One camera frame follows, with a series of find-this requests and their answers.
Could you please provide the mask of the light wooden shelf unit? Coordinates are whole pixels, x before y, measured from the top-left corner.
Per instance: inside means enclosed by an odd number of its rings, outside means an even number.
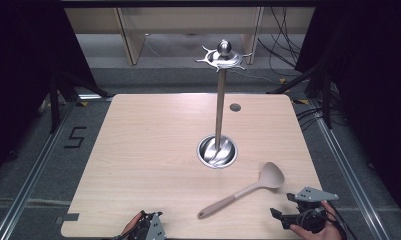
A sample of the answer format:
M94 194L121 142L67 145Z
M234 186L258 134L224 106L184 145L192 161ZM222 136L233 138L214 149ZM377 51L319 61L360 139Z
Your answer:
M286 26L307 32L313 7L70 8L65 13L77 34L118 34L128 63L135 65L147 34L238 34L243 51L254 54L261 34Z

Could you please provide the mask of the person's left hand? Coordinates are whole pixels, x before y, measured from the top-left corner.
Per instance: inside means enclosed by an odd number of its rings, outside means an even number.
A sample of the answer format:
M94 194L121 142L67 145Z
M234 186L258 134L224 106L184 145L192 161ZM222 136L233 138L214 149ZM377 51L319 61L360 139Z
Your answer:
M121 232L121 235L124 235L127 233L129 230L131 230L139 221L139 219L142 217L142 213L139 212L137 213L124 227L124 229Z

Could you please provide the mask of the beige silicone spatula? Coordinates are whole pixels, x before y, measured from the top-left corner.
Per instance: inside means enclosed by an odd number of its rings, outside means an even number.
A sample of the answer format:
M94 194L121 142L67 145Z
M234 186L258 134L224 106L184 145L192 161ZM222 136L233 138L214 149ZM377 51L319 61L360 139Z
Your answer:
M281 187L284 182L285 176L280 168L273 162L267 162L263 165L256 183L200 210L197 217L199 219L210 217L245 195L258 189L277 189Z

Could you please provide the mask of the black curtain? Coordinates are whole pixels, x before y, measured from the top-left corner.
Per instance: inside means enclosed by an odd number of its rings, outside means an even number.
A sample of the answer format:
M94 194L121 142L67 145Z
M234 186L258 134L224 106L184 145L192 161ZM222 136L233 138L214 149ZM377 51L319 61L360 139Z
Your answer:
M52 85L98 89L60 0L0 0L0 167Z
M401 0L340 0L315 8L297 69L326 62L368 159L401 209Z

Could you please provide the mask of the black metal stand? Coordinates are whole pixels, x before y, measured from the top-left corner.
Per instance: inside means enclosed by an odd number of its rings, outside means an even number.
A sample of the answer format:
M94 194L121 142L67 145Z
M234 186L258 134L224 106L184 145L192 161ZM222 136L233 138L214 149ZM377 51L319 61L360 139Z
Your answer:
M94 79L86 80L66 71L54 71L49 81L49 97L51 104L51 133L54 133L61 122L59 110L59 98L61 94L66 102L76 102L79 96L75 90L76 86L83 87L101 98L113 97L113 94L100 89Z
M326 126L331 129L330 119L330 102L331 102L331 75L329 71L320 64L310 68L287 84L283 84L276 90L270 91L270 94L282 94L294 86L297 86L304 80L309 79L310 82L306 87L305 93L308 98L315 98L319 93L322 94L322 109L323 109L323 120Z

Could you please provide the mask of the aluminium floor rail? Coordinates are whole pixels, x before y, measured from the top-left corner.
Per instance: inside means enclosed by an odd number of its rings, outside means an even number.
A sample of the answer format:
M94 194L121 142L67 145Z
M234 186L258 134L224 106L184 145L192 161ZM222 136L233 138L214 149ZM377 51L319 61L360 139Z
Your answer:
M54 133L46 106L0 168L0 240L72 240L61 227L111 103L86 102L61 102Z
M362 185L360 184L354 170L352 169L348 158L346 157L342 147L336 138L332 129L327 127L323 119L318 119L318 126L333 153L335 160L340 168L340 171L346 180L346 183L352 193L355 202L362 213L365 222L370 229L371 234L375 240L390 240L385 227L382 224L381 218L375 210L372 202L365 193Z

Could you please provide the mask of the steel utensil rack stand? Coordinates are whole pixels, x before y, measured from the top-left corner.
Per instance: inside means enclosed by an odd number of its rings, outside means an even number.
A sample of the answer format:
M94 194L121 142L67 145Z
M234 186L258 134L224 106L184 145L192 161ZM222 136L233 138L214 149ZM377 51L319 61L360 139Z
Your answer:
M227 71L233 68L244 69L241 66L244 55L232 49L228 40L221 40L215 49L203 47L206 54L200 62L207 63L214 67L218 74L217 103L215 133L203 138L197 148L199 160L207 167L222 169L230 166L237 158L238 149L233 140L222 134L225 87Z

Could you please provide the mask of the person's right hand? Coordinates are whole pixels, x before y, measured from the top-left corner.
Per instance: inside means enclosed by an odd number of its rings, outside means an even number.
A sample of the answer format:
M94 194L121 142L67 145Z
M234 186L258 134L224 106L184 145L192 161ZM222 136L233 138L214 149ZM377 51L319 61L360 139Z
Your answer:
M343 240L342 234L337 227L332 224L332 222L336 220L335 210L327 201L322 201L321 204L327 211L327 217L330 219L330 222L326 222L325 227L320 232L314 234L298 225L291 225L290 230L303 240Z

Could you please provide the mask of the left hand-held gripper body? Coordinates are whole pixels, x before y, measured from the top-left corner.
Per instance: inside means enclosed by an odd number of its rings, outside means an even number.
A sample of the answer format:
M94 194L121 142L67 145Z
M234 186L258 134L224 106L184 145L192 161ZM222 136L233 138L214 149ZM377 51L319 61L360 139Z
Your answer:
M127 235L128 240L166 240L166 233L161 216L153 213L148 213L147 216L142 216L138 223L131 229Z

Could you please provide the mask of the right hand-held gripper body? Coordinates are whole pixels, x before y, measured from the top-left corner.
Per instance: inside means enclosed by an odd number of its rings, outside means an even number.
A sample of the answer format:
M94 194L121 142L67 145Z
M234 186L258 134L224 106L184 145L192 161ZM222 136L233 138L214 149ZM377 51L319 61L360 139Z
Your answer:
M322 201L338 200L339 196L335 193L325 192L312 187L304 187L296 193L297 215L286 215L287 219L281 221L284 229L291 225L298 225L303 229L314 234L320 232L326 222L326 210L322 206Z

